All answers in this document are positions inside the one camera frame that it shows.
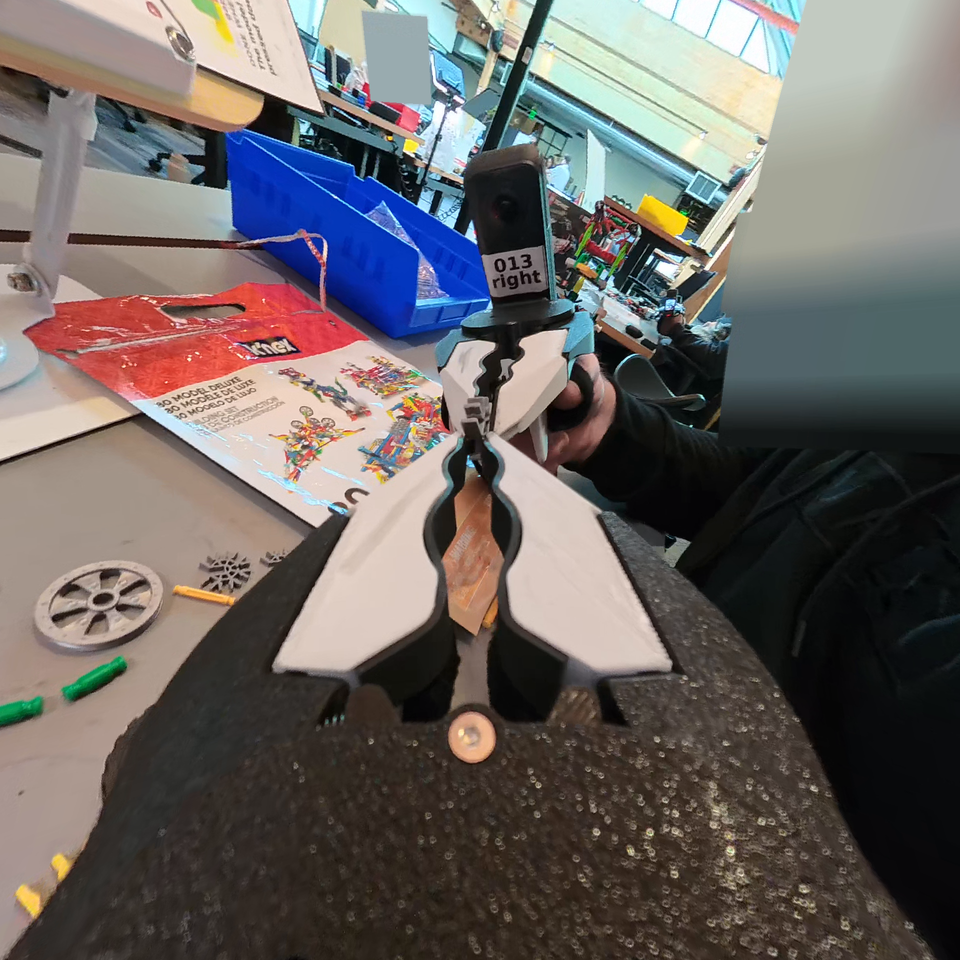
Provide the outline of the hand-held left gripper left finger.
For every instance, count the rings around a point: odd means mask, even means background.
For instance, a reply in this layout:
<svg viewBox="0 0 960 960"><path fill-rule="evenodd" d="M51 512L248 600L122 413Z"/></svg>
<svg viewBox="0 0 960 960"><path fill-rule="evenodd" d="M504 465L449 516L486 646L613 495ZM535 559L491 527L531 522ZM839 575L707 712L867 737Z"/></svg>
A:
<svg viewBox="0 0 960 960"><path fill-rule="evenodd" d="M449 714L460 655L444 558L463 485L464 441L452 435L357 508L273 673L378 687L406 722Z"/></svg>

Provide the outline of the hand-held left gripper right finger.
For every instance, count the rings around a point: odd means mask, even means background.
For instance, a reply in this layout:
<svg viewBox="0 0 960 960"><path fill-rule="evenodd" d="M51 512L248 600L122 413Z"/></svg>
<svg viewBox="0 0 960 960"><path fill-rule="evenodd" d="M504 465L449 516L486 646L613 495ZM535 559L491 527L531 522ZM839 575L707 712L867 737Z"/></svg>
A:
<svg viewBox="0 0 960 960"><path fill-rule="evenodd" d="M661 679L673 657L631 573L618 522L496 435L486 438L491 531L503 554L490 701L545 721L565 690Z"/></svg>

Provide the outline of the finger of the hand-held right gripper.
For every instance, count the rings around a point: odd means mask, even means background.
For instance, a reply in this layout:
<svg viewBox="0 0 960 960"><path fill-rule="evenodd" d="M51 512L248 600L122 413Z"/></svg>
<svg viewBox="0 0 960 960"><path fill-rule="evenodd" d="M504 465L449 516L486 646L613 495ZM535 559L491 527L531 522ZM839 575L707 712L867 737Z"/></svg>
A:
<svg viewBox="0 0 960 960"><path fill-rule="evenodd" d="M570 379L567 339L564 328L524 337L519 358L510 363L506 381L495 392L489 429L503 440L528 433L540 464L547 459L548 409Z"/></svg>
<svg viewBox="0 0 960 960"><path fill-rule="evenodd" d="M490 401L491 416L497 374L491 367L498 359L498 348L490 340L443 338L439 342L439 377L442 407L447 428L461 433L461 418L467 399L483 397Z"/></svg>

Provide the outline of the colourful toy model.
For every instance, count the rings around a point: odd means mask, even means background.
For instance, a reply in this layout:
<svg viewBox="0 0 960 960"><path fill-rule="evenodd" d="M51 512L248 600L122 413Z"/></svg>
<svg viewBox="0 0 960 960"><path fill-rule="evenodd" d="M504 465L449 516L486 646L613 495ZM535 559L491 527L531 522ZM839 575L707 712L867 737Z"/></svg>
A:
<svg viewBox="0 0 960 960"><path fill-rule="evenodd" d="M640 225L597 200L574 253L571 292L578 295L587 281L604 290L640 236Z"/></svg>

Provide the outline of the background wooden table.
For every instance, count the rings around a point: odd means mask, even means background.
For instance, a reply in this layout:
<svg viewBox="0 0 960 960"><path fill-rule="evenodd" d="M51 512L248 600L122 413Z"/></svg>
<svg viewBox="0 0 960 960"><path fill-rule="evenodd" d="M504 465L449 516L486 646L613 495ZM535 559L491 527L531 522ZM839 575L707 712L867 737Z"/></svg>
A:
<svg viewBox="0 0 960 960"><path fill-rule="evenodd" d="M631 354L652 359L661 343L657 310L641 304L634 308L615 295L600 291L593 314L595 329Z"/></svg>

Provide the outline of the clear bag of parts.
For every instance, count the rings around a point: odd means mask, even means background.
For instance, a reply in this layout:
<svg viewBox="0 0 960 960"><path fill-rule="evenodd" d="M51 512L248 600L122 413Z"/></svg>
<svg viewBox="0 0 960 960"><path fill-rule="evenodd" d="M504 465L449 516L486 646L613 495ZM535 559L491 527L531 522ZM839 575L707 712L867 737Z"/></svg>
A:
<svg viewBox="0 0 960 960"><path fill-rule="evenodd" d="M403 242L416 254L416 298L420 301L442 299L447 296L441 287L434 266L402 225L389 206L381 201L365 214L366 219L377 224L388 234Z"/></svg>

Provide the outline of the black pole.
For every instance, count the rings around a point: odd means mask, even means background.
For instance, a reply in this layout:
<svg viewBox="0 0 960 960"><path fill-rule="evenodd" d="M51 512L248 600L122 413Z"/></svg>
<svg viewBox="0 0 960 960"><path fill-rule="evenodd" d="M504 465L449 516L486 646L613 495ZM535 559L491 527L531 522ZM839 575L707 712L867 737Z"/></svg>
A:
<svg viewBox="0 0 960 960"><path fill-rule="evenodd" d="M546 31L546 24L554 6L553 1L535 1L531 16L518 44L517 52L499 102L486 129L486 136L476 156L480 157L513 144L520 135L518 108L524 92L528 74L533 66L535 54Z"/></svg>

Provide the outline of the yellow storage bin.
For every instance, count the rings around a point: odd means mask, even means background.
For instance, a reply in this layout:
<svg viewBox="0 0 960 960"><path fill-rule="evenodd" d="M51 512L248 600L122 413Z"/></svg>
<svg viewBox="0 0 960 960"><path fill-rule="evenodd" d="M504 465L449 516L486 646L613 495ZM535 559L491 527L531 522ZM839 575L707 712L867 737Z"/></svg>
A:
<svg viewBox="0 0 960 960"><path fill-rule="evenodd" d="M652 195L644 195L636 210L636 215L645 222L655 225L670 236L681 236L688 228L688 215L669 206Z"/></svg>

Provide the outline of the plain blue plastic bin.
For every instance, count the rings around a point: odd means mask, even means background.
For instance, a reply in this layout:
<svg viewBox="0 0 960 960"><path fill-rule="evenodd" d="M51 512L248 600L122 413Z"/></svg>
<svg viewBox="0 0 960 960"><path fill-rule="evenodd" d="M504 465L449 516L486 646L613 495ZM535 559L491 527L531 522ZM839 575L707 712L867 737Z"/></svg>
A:
<svg viewBox="0 0 960 960"><path fill-rule="evenodd" d="M225 137L234 230L247 239L321 234L326 292L392 339L457 327L486 309L473 241L345 162L242 130ZM414 249L367 219L384 202L436 270L446 296L417 299Z"/></svg>

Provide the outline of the red white ribbon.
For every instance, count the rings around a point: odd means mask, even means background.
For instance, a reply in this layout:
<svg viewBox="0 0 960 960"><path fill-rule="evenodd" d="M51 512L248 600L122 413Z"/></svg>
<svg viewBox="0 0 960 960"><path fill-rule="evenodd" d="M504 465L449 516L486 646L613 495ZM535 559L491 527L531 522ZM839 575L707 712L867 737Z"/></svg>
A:
<svg viewBox="0 0 960 960"><path fill-rule="evenodd" d="M261 249L271 244L286 245L298 242L302 242L306 246L318 265L318 304L321 312L327 312L329 309L327 292L329 244L322 234L300 229L293 234L246 239L243 241L222 241L221 248L234 251L246 251Z"/></svg>

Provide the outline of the printed construction toy bag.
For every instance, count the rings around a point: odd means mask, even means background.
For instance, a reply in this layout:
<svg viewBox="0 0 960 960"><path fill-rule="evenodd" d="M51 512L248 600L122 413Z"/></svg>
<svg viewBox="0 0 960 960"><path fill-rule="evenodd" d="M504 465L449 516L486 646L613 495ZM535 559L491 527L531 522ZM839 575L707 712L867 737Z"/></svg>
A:
<svg viewBox="0 0 960 960"><path fill-rule="evenodd" d="M314 527L448 435L437 383L284 284L64 302L26 337Z"/></svg>

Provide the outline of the grey wheel hub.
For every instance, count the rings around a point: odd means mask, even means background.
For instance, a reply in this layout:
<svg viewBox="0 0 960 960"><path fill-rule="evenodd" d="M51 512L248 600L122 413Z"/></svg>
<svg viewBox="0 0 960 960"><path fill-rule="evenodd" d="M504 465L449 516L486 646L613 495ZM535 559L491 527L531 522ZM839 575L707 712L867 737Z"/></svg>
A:
<svg viewBox="0 0 960 960"><path fill-rule="evenodd" d="M160 576L131 560L99 560L50 582L33 608L33 626L49 645L77 653L105 651L137 639L159 616Z"/></svg>

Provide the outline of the white base board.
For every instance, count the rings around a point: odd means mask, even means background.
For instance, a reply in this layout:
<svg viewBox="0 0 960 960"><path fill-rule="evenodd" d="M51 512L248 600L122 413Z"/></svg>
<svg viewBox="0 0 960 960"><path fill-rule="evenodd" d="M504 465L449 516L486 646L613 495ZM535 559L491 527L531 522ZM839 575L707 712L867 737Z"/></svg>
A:
<svg viewBox="0 0 960 960"><path fill-rule="evenodd" d="M2 332L29 332L42 316L35 294L2 285ZM31 376L1 390L1 460L34 452L139 414L124 399L58 357L39 353Z"/></svg>

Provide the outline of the stand base disc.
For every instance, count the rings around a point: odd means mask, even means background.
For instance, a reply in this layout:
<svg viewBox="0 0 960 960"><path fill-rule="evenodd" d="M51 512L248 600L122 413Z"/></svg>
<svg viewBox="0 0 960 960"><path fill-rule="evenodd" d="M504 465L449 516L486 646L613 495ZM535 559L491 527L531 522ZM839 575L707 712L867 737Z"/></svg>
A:
<svg viewBox="0 0 960 960"><path fill-rule="evenodd" d="M2 391L29 378L39 363L39 351L22 331L2 332L0 382Z"/></svg>

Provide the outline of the instruction sheet board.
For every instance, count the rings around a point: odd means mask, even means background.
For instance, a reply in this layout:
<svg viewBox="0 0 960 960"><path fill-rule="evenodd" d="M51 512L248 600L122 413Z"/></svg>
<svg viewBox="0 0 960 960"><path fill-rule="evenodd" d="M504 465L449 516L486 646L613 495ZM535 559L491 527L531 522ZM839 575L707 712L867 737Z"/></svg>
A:
<svg viewBox="0 0 960 960"><path fill-rule="evenodd" d="M3 1L2 66L231 133L321 107L287 2Z"/></svg>

